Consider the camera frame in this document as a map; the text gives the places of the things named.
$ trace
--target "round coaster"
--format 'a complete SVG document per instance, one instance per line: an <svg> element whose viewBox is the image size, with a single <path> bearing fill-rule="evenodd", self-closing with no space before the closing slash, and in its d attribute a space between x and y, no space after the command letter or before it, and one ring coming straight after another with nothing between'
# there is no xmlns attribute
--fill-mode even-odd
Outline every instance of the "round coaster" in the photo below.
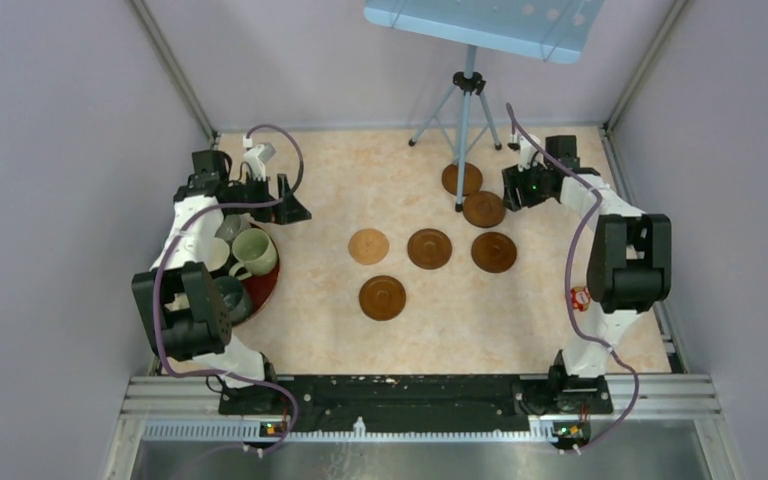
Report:
<svg viewBox="0 0 768 480"><path fill-rule="evenodd" d="M392 320L402 313L407 294L401 282L387 275L379 275L363 284L358 299L360 309L367 317L385 321Z"/></svg>
<svg viewBox="0 0 768 480"><path fill-rule="evenodd" d="M422 229L408 240L408 257L417 267L440 268L452 257L452 241L440 230Z"/></svg>
<svg viewBox="0 0 768 480"><path fill-rule="evenodd" d="M349 240L349 255L361 265L380 262L390 251L387 237L374 228L358 230Z"/></svg>
<svg viewBox="0 0 768 480"><path fill-rule="evenodd" d="M464 217L476 227L495 227L505 219L505 205L495 193L476 192L464 200Z"/></svg>
<svg viewBox="0 0 768 480"><path fill-rule="evenodd" d="M483 233L472 242L472 260L485 272L502 273L516 262L516 245L499 232Z"/></svg>
<svg viewBox="0 0 768 480"><path fill-rule="evenodd" d="M484 176L481 170L471 163L464 165L464 195L471 195L481 188ZM452 195L458 194L458 166L449 164L443 169L443 188Z"/></svg>

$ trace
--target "brown plate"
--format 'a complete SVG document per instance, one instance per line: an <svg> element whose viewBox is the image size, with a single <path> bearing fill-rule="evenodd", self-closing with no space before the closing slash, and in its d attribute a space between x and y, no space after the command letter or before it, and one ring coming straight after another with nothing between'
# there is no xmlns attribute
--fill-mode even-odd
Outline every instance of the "brown plate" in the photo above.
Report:
<svg viewBox="0 0 768 480"><path fill-rule="evenodd" d="M396 318L402 313L407 294L401 282L387 275L379 275L363 284L358 299L360 309L367 317L384 321Z"/></svg>
<svg viewBox="0 0 768 480"><path fill-rule="evenodd" d="M417 267L440 268L452 257L452 241L440 230L422 229L408 240L408 257Z"/></svg>
<svg viewBox="0 0 768 480"><path fill-rule="evenodd" d="M485 272L502 273L516 262L516 245L499 232L483 233L472 242L472 260Z"/></svg>
<svg viewBox="0 0 768 480"><path fill-rule="evenodd" d="M349 240L349 255L361 265L373 265L387 256L390 242L374 228L358 230Z"/></svg>
<svg viewBox="0 0 768 480"><path fill-rule="evenodd" d="M471 195L481 188L484 176L475 165L464 165L464 195ZM443 188L452 195L458 194L458 166L449 164L443 169Z"/></svg>
<svg viewBox="0 0 768 480"><path fill-rule="evenodd" d="M476 227L495 227L505 219L505 205L495 193L476 192L464 200L464 217Z"/></svg>

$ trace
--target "white wall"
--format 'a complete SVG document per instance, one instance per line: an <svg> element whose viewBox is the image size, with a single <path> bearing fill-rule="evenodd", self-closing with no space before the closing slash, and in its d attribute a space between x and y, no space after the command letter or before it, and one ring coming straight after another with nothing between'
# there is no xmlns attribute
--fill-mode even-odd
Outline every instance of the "white wall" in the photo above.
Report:
<svg viewBox="0 0 768 480"><path fill-rule="evenodd" d="M673 221L683 353L768 479L768 2L696 1L616 141L641 206Z"/></svg>
<svg viewBox="0 0 768 480"><path fill-rule="evenodd" d="M494 116L507 121L510 101L527 123L603 122L671 3L606 0L573 65L479 49ZM219 130L416 124L466 59L463 45L370 24L362 0L148 4ZM477 101L473 113L483 116Z"/></svg>
<svg viewBox="0 0 768 480"><path fill-rule="evenodd" d="M205 145L126 2L0 1L0 480L100 475Z"/></svg>

